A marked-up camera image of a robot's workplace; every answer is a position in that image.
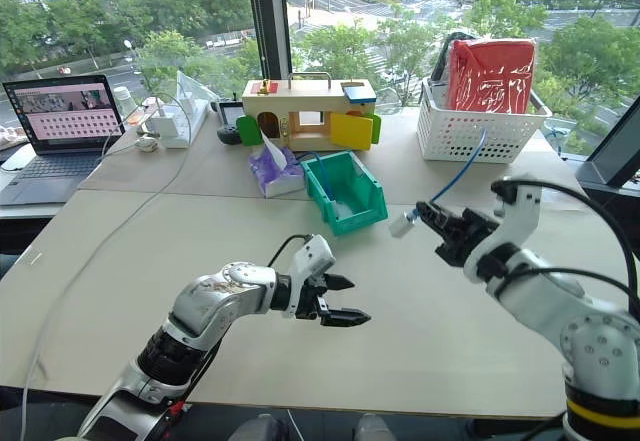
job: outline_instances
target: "green storage bin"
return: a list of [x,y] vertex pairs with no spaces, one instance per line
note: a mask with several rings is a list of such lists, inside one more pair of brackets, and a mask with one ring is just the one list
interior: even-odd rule
[[382,186],[350,151],[322,156],[335,200],[323,188],[324,175],[317,159],[303,161],[307,193],[322,212],[333,234],[345,234],[389,216]]

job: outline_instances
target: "red package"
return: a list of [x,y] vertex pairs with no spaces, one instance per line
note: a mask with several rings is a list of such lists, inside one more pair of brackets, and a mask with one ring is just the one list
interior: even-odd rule
[[455,40],[449,59],[449,109],[526,113],[534,58],[531,39]]

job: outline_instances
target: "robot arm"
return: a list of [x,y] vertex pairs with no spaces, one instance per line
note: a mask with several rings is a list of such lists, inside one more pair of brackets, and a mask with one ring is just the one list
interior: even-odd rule
[[420,217],[443,238],[436,253],[445,262],[463,268],[473,283],[485,283],[516,320],[558,349],[566,361],[569,439],[640,439],[640,324],[590,297],[569,276],[536,273],[551,266],[520,245],[537,227],[541,188],[496,182],[492,190],[502,202],[500,224],[470,209],[457,216],[419,202],[392,232],[404,234]]
[[321,318],[325,326],[356,326],[370,319],[358,310],[332,310],[323,298],[354,285],[327,274],[335,258],[322,236],[308,236],[288,275],[247,262],[227,264],[197,278],[142,353],[124,369],[83,422],[88,440],[155,440],[175,424],[187,396],[213,361],[234,320],[270,309],[285,317]]

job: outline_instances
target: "purple tissue box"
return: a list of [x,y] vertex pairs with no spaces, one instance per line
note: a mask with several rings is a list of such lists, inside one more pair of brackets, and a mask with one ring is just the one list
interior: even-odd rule
[[280,150],[287,160],[287,165],[282,170],[278,168],[266,147],[257,156],[249,155],[249,168],[258,180],[260,191],[265,198],[304,189],[302,166],[289,148],[280,148]]

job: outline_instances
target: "laptop keyboard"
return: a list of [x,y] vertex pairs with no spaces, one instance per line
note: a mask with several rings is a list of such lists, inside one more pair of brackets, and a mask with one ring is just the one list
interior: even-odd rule
[[89,175],[98,165],[98,159],[97,156],[40,156],[31,161],[17,177]]

